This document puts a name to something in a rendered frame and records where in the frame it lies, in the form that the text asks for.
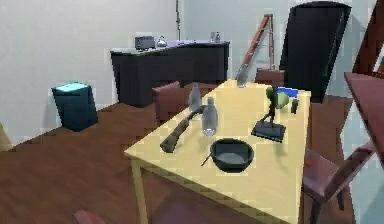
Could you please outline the clear glass bottle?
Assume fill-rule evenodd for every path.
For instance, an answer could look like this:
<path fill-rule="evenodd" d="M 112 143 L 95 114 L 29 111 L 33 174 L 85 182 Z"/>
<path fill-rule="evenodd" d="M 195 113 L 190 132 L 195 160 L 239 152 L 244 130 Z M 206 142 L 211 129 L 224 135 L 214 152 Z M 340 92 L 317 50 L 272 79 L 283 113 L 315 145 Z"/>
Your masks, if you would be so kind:
<path fill-rule="evenodd" d="M 248 81 L 247 69 L 248 69 L 248 65 L 243 64 L 240 66 L 237 72 L 236 80 L 237 80 L 237 86 L 239 88 L 244 88 L 246 86 L 246 83 Z"/>
<path fill-rule="evenodd" d="M 198 83 L 194 83 L 188 99 L 190 111 L 197 110 L 202 105 L 201 92 Z"/>
<path fill-rule="evenodd" d="M 202 130 L 206 136 L 213 136 L 216 133 L 218 125 L 218 113 L 215 107 L 213 97 L 207 99 L 207 105 L 205 106 L 202 114 Z"/>

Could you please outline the dark red wooden chair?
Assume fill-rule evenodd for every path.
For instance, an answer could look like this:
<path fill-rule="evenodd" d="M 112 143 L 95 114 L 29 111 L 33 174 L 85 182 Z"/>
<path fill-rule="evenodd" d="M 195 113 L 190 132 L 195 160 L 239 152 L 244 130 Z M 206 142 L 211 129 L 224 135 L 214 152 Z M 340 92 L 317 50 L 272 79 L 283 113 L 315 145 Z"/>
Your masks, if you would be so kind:
<path fill-rule="evenodd" d="M 167 122 L 188 107 L 189 94 L 194 86 L 181 87 L 178 81 L 152 89 L 156 119 L 159 124 Z"/>
<path fill-rule="evenodd" d="M 321 207 L 336 197 L 344 210 L 344 188 L 347 187 L 375 152 L 372 141 L 356 148 L 338 166 L 313 150 L 304 157 L 302 192 L 313 199 L 310 224 L 317 224 Z"/>
<path fill-rule="evenodd" d="M 258 69 L 255 82 L 259 84 L 283 86 L 285 72 L 282 70 Z"/>

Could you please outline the black kitchen counter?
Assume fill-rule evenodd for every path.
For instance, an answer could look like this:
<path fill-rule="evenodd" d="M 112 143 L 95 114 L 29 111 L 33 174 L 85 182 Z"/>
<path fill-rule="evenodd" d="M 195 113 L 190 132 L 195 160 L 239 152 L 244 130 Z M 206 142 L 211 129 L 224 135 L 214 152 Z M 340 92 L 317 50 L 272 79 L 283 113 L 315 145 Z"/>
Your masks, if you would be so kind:
<path fill-rule="evenodd" d="M 192 42 L 145 52 L 111 50 L 118 102 L 152 103 L 152 89 L 178 81 L 221 84 L 227 80 L 229 41 Z"/>

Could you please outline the black bowl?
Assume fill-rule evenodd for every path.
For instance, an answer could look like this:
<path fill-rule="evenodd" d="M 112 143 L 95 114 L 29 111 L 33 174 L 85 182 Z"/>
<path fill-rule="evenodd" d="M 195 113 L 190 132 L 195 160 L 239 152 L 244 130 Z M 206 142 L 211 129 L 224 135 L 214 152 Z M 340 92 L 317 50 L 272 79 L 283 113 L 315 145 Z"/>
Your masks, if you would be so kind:
<path fill-rule="evenodd" d="M 211 145 L 210 156 L 216 167 L 223 172 L 240 173 L 253 161 L 254 150 L 242 140 L 223 138 Z"/>

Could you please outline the black statue on base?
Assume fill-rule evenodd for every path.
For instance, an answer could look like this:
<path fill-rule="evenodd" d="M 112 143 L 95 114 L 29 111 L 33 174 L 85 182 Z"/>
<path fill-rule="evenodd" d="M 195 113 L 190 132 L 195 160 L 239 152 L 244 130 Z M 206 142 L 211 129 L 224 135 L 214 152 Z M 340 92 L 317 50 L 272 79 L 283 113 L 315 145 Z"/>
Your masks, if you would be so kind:
<path fill-rule="evenodd" d="M 270 100 L 268 113 L 256 122 L 251 134 L 271 141 L 283 142 L 286 127 L 281 124 L 275 124 L 275 112 L 278 103 L 277 87 L 271 86 L 266 90 L 267 98 Z"/>

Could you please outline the dark grey toaster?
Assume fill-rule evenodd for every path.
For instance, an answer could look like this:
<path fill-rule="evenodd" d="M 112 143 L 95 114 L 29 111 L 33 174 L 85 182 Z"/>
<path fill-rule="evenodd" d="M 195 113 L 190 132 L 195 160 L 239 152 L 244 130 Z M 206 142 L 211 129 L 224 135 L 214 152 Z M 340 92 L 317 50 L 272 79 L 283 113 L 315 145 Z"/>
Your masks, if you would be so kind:
<path fill-rule="evenodd" d="M 138 36 L 135 38 L 136 50 L 148 50 L 156 47 L 153 36 Z"/>

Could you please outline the green apple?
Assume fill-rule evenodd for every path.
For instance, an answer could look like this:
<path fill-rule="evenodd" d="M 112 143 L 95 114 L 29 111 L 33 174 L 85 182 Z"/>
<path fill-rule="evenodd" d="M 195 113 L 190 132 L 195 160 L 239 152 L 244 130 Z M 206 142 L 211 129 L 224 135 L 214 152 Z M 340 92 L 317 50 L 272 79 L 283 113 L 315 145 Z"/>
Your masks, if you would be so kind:
<path fill-rule="evenodd" d="M 266 89 L 266 96 L 274 103 L 276 109 L 282 109 L 289 103 L 289 96 L 272 86 Z"/>

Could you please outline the yellow wooden table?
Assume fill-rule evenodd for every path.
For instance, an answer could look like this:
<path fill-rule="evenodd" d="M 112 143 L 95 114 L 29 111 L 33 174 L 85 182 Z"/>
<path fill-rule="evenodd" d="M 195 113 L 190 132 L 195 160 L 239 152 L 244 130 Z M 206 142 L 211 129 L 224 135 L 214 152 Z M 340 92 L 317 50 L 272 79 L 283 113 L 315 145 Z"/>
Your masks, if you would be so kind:
<path fill-rule="evenodd" d="M 251 134 L 269 109 L 265 89 L 265 85 L 257 83 L 239 88 L 236 81 L 227 80 L 208 93 L 218 110 L 214 136 L 202 133 L 201 118 L 197 116 L 180 136 L 174 152 L 163 152 L 160 143 L 189 115 L 184 110 L 125 151 L 131 161 L 140 224 L 147 224 L 142 169 L 264 224 L 298 223 L 311 93 L 298 93 L 296 114 L 288 107 L 276 112 L 275 121 L 286 127 L 283 142 L 277 143 Z M 254 159 L 245 171 L 225 173 L 211 160 L 201 166 L 210 145 L 222 138 L 240 139 L 253 148 Z"/>

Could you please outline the red step ladder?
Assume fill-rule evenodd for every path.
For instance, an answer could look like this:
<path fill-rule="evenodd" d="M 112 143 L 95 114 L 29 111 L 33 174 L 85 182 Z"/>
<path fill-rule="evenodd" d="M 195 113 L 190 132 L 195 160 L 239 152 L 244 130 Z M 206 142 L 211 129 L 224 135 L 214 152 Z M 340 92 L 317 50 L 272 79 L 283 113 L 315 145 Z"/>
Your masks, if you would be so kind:
<path fill-rule="evenodd" d="M 268 37 L 268 50 L 269 50 L 269 68 L 275 69 L 274 60 L 274 23 L 273 15 L 265 14 L 260 22 L 256 34 L 254 35 L 250 46 L 245 54 L 243 62 L 239 68 L 239 72 L 246 71 L 253 56 L 256 54 L 257 49 L 261 46 L 261 42 L 264 36 Z"/>

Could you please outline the blue flat box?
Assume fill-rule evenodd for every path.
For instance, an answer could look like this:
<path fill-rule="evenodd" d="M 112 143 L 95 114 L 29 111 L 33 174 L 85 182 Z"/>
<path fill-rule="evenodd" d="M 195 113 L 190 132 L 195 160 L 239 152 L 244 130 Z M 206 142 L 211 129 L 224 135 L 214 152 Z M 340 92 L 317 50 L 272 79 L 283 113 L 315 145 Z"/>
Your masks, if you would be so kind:
<path fill-rule="evenodd" d="M 298 90 L 288 87 L 278 87 L 278 93 L 285 93 L 290 98 L 296 98 L 298 96 Z"/>

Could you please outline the dark blue bin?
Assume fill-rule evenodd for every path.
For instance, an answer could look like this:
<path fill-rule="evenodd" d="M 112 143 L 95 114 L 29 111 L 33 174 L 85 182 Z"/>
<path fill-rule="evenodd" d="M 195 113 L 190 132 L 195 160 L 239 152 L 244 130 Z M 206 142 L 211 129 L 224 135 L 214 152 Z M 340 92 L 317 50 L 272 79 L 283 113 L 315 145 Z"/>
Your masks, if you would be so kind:
<path fill-rule="evenodd" d="M 92 87 L 71 82 L 52 88 L 61 125 L 80 132 L 98 122 Z"/>

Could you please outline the black fridge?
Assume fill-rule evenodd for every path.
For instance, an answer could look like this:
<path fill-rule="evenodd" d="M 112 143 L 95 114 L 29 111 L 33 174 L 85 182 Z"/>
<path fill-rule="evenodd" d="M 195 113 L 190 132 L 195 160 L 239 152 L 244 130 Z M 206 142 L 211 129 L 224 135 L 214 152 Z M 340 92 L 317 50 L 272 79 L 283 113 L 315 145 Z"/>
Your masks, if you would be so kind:
<path fill-rule="evenodd" d="M 350 12 L 333 1 L 290 9 L 279 66 L 286 87 L 310 91 L 313 103 L 323 102 Z"/>

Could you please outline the dark red table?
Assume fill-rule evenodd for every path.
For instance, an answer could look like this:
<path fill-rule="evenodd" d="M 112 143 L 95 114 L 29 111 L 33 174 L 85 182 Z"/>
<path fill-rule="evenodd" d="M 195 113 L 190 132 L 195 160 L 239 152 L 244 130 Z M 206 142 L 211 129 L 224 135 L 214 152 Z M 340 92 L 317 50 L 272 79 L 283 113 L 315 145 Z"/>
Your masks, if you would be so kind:
<path fill-rule="evenodd" d="M 346 72 L 344 78 L 384 169 L 384 75 Z"/>

